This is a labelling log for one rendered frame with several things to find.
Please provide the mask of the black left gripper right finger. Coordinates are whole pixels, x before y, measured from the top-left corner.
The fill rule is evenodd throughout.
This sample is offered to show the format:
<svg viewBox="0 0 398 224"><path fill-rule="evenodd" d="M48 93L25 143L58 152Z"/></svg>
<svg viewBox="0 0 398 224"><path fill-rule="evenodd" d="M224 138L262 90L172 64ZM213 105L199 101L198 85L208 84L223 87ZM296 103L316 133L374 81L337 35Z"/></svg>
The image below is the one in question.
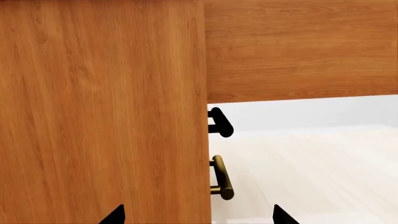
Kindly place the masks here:
<svg viewBox="0 0 398 224"><path fill-rule="evenodd" d="M299 224L299 222L294 220L292 216L278 205L274 205L273 222L274 224Z"/></svg>

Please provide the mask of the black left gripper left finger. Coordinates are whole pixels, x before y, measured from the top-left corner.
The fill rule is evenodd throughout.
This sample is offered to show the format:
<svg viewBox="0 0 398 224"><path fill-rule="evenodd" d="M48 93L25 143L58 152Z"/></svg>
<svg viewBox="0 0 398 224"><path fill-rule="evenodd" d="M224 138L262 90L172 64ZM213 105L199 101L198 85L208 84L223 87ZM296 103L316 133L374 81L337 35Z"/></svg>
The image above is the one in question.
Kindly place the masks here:
<svg viewBox="0 0 398 224"><path fill-rule="evenodd" d="M121 204L115 208L108 216L101 220L98 224L124 224L125 211L124 205Z"/></svg>

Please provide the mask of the brown wooden cabinet door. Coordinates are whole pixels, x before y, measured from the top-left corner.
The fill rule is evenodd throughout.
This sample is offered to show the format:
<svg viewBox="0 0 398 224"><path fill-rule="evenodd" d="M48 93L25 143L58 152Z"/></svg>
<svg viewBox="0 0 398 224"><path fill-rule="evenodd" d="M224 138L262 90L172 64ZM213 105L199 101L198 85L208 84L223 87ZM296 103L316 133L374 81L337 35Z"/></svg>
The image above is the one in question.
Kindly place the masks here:
<svg viewBox="0 0 398 224"><path fill-rule="evenodd" d="M398 0L205 0L209 103L398 94Z"/></svg>

